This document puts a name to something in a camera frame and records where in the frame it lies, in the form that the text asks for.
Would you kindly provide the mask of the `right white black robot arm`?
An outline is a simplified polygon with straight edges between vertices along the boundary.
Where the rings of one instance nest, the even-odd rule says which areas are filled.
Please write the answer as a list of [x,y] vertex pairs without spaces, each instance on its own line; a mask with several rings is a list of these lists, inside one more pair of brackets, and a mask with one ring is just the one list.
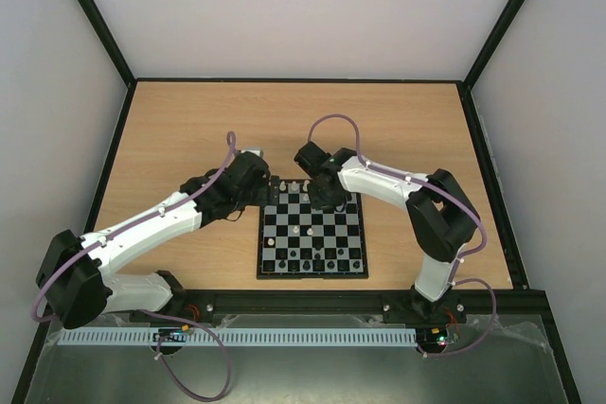
[[413,309],[426,321],[441,314],[466,245],[476,232],[487,239],[479,214],[453,174],[441,168],[429,175],[406,172],[372,162],[353,149],[329,154],[312,141],[294,161],[310,178],[310,200],[318,210],[337,208],[358,193],[407,212],[424,253]]

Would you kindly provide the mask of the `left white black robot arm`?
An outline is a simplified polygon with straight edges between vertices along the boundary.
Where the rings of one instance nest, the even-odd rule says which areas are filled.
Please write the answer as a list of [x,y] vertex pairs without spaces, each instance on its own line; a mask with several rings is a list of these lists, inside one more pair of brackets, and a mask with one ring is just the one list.
[[169,273],[124,275],[121,269],[175,237],[276,201],[273,182],[261,149],[239,151],[229,165],[189,179],[128,220],[80,237],[70,230],[58,233],[36,283],[66,329],[88,325],[104,313],[168,308],[178,292]]

